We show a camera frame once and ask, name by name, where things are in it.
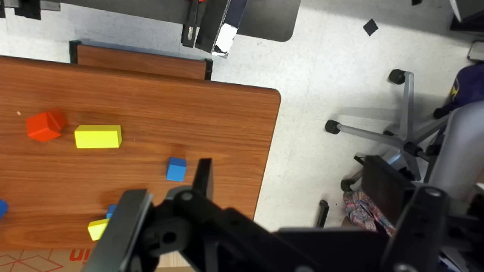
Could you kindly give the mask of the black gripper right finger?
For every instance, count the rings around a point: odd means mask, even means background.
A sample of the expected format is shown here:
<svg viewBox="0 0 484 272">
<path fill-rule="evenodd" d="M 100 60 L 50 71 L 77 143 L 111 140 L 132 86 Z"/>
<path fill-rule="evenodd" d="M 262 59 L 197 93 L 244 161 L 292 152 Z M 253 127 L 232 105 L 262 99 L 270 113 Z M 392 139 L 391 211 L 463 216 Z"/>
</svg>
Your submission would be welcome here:
<svg viewBox="0 0 484 272">
<path fill-rule="evenodd" d="M 436 187 L 419 187 L 383 254 L 383 272 L 436 272 L 448 220 L 450 196 Z"/>
</svg>

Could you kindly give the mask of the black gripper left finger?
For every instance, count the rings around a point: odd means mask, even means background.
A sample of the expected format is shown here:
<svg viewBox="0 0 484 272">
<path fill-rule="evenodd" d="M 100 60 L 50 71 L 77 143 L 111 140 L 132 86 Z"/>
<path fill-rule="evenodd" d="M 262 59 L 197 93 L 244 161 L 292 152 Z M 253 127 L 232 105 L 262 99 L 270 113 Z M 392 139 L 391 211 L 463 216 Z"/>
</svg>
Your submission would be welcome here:
<svg viewBox="0 0 484 272">
<path fill-rule="evenodd" d="M 143 272 L 135 249 L 150 205 L 152 195 L 146 189 L 126 190 L 84 272 Z"/>
</svg>

